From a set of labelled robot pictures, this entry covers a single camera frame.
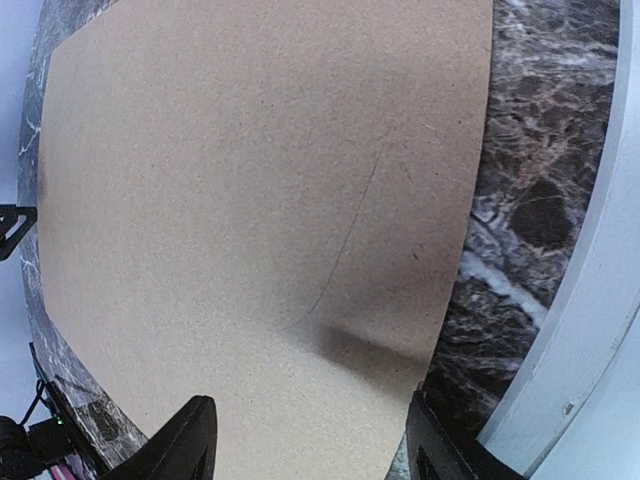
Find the brown cardboard backing board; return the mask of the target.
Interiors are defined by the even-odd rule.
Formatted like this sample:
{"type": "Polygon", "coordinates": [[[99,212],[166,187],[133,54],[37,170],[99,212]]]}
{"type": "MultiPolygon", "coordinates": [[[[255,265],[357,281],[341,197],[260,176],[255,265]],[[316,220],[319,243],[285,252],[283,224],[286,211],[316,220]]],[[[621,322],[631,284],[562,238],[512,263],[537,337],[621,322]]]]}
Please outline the brown cardboard backing board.
{"type": "Polygon", "coordinates": [[[46,312],[154,434],[211,396],[219,479],[381,479],[455,282],[488,1],[120,1],[53,52],[46,312]]]}

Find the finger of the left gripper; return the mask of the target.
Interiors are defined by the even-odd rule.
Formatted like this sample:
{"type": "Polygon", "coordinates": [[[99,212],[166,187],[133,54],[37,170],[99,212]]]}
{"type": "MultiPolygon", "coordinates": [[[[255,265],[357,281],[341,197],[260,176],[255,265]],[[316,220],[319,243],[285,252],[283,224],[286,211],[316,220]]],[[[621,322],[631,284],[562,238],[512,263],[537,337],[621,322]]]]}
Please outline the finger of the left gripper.
{"type": "Polygon", "coordinates": [[[36,224],[38,218],[37,208],[1,204],[0,218],[0,260],[6,261],[31,227],[36,224]]]}

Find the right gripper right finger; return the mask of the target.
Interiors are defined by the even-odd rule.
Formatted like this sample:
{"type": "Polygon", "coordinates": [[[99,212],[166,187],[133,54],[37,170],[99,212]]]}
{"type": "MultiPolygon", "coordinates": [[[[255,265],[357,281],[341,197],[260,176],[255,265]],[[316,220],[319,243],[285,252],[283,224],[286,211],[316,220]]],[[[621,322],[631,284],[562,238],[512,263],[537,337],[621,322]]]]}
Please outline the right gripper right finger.
{"type": "Polygon", "coordinates": [[[415,390],[406,421],[412,480],[521,480],[520,475],[475,438],[440,418],[421,390],[415,390]]]}

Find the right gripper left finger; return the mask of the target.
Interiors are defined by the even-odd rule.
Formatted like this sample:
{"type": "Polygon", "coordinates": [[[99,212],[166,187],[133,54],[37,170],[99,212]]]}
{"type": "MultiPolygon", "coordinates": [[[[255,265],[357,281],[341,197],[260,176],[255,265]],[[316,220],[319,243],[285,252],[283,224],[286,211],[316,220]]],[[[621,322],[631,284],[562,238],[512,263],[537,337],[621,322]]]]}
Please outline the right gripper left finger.
{"type": "Polygon", "coordinates": [[[134,455],[104,475],[114,480],[212,480],[217,447],[212,397],[194,396],[134,455]]]}

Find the white picture frame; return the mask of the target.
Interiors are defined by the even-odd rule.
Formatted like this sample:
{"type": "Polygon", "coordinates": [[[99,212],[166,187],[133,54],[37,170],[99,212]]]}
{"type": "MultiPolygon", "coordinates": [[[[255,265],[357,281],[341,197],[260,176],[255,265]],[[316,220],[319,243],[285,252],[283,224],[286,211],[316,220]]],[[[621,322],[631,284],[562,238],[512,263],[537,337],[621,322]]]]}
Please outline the white picture frame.
{"type": "Polygon", "coordinates": [[[608,128],[591,200],[546,320],[479,441],[532,476],[639,311],[639,4],[620,4],[608,128]]]}

